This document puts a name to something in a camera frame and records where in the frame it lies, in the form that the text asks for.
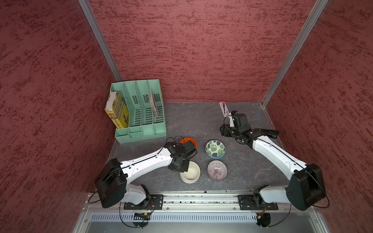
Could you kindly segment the small orange bowl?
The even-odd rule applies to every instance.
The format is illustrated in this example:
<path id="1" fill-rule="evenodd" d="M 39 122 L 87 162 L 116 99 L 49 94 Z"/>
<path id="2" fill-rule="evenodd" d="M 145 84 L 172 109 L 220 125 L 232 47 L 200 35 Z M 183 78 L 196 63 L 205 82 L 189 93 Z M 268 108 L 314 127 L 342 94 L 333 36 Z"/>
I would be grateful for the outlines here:
<path id="1" fill-rule="evenodd" d="M 186 149 L 191 149 L 191 148 L 197 148 L 197 143 L 193 138 L 187 137 L 184 138 L 180 141 L 180 143 L 183 145 L 184 148 Z"/>

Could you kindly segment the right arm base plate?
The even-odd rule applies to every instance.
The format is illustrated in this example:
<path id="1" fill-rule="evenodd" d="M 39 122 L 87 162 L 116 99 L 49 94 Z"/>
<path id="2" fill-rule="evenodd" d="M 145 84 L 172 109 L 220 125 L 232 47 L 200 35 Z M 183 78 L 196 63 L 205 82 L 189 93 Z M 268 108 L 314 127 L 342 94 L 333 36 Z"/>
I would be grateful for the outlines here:
<path id="1" fill-rule="evenodd" d="M 259 195 L 238 195 L 240 210 L 271 211 L 278 210 L 276 203 L 266 203 Z"/>

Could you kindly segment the small green leaf bowl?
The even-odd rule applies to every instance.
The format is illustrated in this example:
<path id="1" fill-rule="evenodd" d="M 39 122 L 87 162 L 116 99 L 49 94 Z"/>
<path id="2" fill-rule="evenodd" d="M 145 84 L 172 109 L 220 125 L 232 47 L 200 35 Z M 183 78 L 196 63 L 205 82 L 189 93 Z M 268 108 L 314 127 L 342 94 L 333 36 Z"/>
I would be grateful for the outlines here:
<path id="1" fill-rule="evenodd" d="M 225 150 L 226 151 L 225 145 L 219 140 L 209 141 L 205 146 L 205 150 L 211 150 L 211 151 Z"/>

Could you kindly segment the small cream bowl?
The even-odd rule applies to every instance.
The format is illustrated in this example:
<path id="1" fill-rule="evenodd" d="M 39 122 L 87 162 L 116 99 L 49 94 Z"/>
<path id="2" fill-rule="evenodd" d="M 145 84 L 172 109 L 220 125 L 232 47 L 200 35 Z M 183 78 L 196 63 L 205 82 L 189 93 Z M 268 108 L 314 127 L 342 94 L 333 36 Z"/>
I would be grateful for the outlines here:
<path id="1" fill-rule="evenodd" d="M 192 161 L 189 162 L 187 172 L 199 172 L 199 173 L 201 173 L 200 167 L 195 162 L 192 162 Z"/>

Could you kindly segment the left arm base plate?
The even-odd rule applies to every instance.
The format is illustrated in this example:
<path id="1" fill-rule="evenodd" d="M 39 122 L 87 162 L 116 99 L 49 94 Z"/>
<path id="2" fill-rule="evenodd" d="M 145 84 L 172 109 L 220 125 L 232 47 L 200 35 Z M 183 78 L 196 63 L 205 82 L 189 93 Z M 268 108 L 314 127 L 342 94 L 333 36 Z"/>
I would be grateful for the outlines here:
<path id="1" fill-rule="evenodd" d="M 162 210 L 164 195 L 151 194 L 150 198 L 146 198 L 141 204 L 135 205 L 133 203 L 124 203 L 124 210 Z"/>

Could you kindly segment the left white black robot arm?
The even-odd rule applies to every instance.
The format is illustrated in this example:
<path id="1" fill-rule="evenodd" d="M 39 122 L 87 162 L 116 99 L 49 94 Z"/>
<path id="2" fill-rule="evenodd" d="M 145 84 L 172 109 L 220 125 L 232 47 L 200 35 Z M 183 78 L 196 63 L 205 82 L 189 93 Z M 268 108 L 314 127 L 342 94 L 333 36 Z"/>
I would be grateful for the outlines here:
<path id="1" fill-rule="evenodd" d="M 167 167 L 171 171 L 188 171 L 190 159 L 197 154 L 191 141 L 185 143 L 167 142 L 160 149 L 128 161 L 109 160 L 95 179 L 98 202 L 102 208 L 110 208 L 118 203 L 129 203 L 137 209 L 151 207 L 152 197 L 145 185 L 131 182 L 156 169 Z"/>

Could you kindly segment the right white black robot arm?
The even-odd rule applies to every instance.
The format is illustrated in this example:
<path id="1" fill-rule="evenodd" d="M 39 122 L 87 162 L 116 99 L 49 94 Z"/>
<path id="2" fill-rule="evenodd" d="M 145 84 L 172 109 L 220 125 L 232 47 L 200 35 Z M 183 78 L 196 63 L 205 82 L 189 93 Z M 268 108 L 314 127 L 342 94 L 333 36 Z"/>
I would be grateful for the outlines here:
<path id="1" fill-rule="evenodd" d="M 273 142 L 279 132 L 254 129 L 245 114 L 233 111 L 227 116 L 230 123 L 223 123 L 220 133 L 234 138 L 239 144 L 259 152 L 274 164 L 288 179 L 288 185 L 262 186 L 253 191 L 252 202 L 256 209 L 265 209 L 271 203 L 284 203 L 305 211 L 323 199 L 327 199 L 321 168 L 307 164 Z"/>

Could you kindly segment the small pink striped bowl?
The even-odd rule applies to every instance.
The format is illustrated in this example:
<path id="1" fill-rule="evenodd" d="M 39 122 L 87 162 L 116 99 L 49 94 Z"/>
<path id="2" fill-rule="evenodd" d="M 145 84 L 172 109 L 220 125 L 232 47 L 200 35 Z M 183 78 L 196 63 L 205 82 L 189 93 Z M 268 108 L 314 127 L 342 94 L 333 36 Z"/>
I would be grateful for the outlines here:
<path id="1" fill-rule="evenodd" d="M 214 160 L 208 164 L 207 172 L 209 176 L 227 176 L 227 167 L 223 162 Z"/>

